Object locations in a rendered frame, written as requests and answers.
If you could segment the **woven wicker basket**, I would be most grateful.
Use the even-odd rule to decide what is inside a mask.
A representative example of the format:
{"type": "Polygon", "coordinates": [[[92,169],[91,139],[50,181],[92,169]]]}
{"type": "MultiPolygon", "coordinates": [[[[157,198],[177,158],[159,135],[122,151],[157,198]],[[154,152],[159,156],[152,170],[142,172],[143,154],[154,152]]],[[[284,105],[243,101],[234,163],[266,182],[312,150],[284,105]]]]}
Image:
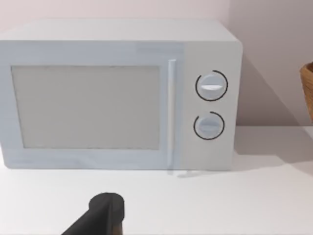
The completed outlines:
{"type": "Polygon", "coordinates": [[[313,122],[313,61],[300,69],[300,78],[311,122],[313,122]]]}

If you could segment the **microwave door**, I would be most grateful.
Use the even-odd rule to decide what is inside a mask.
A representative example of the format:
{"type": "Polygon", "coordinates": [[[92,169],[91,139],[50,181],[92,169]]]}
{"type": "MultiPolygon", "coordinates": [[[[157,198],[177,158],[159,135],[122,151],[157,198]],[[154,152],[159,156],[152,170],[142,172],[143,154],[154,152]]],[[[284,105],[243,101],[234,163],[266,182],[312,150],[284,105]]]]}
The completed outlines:
{"type": "Polygon", "coordinates": [[[177,42],[0,41],[0,145],[13,169],[168,169],[168,61],[177,42]]]}

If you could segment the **smaller microwave knob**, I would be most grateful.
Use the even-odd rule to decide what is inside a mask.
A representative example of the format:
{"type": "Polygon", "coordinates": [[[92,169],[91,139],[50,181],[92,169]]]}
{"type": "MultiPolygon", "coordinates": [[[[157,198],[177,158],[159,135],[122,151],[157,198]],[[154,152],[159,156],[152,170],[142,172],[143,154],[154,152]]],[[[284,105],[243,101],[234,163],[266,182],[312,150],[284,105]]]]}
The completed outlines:
{"type": "Polygon", "coordinates": [[[202,140],[217,139],[225,130],[225,120],[216,112],[209,112],[205,116],[197,116],[193,123],[195,134],[202,140]]]}

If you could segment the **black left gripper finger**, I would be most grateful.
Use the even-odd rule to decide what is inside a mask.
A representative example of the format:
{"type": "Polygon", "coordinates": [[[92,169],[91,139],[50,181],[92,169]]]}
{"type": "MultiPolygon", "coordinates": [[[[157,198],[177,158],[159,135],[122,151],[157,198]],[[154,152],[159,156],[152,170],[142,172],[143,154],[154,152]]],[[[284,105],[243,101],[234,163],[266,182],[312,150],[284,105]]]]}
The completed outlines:
{"type": "Polygon", "coordinates": [[[89,201],[89,209],[61,235],[123,235],[124,198],[100,193],[89,201]]]}

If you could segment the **larger microwave knob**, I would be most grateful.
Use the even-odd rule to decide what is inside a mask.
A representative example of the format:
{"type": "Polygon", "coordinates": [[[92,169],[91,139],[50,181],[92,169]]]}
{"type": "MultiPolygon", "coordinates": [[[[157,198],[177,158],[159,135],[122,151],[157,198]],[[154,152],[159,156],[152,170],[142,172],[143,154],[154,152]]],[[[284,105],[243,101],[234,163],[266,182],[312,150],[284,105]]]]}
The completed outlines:
{"type": "Polygon", "coordinates": [[[228,90],[228,80],[222,72],[213,70],[197,78],[195,90],[201,99],[209,102],[217,101],[226,94],[228,90]]]}

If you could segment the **pale microwave oven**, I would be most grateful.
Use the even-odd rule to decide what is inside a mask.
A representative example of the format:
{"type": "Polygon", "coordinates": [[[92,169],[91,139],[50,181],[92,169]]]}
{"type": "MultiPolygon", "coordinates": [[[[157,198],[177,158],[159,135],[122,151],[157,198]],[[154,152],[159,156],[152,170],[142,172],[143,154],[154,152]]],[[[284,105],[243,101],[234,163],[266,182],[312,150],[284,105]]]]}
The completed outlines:
{"type": "Polygon", "coordinates": [[[171,170],[229,170],[234,149],[243,46],[220,22],[203,19],[48,19],[0,33],[0,41],[177,42],[184,47],[181,126],[171,170]],[[222,72],[228,80],[223,98],[209,102],[195,90],[200,75],[222,72]],[[215,140],[193,130],[197,116],[209,112],[225,120],[215,140]]]}

